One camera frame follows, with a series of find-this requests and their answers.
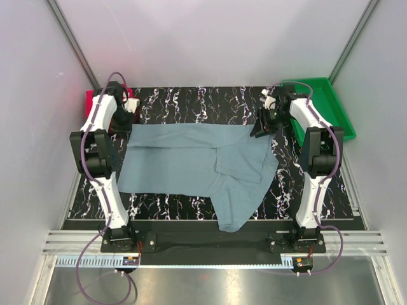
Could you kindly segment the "grey blue t shirt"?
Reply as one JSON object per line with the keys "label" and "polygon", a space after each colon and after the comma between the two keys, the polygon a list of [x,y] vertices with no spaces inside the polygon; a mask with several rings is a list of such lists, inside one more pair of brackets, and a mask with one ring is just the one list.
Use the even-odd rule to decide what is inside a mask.
{"label": "grey blue t shirt", "polygon": [[122,193],[209,198],[219,230],[234,233],[262,203],[279,162],[273,135],[252,125],[134,125],[118,178]]}

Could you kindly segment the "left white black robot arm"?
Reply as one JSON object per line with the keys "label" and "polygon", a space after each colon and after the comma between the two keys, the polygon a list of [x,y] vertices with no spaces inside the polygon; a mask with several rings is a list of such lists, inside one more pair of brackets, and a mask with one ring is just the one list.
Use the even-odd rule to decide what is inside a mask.
{"label": "left white black robot arm", "polygon": [[119,153],[109,131],[129,139],[139,100],[117,81],[92,95],[92,108],[80,131],[69,136],[74,160],[95,189],[105,217],[100,230],[102,252],[129,252],[137,245],[137,236],[121,200],[117,186]]}

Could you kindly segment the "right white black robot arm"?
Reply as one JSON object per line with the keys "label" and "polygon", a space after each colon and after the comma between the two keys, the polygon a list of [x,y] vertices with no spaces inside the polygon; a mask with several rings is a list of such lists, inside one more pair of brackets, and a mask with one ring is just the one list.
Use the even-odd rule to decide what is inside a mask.
{"label": "right white black robot arm", "polygon": [[304,173],[300,207],[289,232],[272,237],[275,250],[305,253],[324,243],[322,206],[328,185],[341,165],[344,131],[324,119],[307,94],[264,89],[261,101],[251,137],[271,135],[289,119],[295,119],[305,131],[299,160]]}

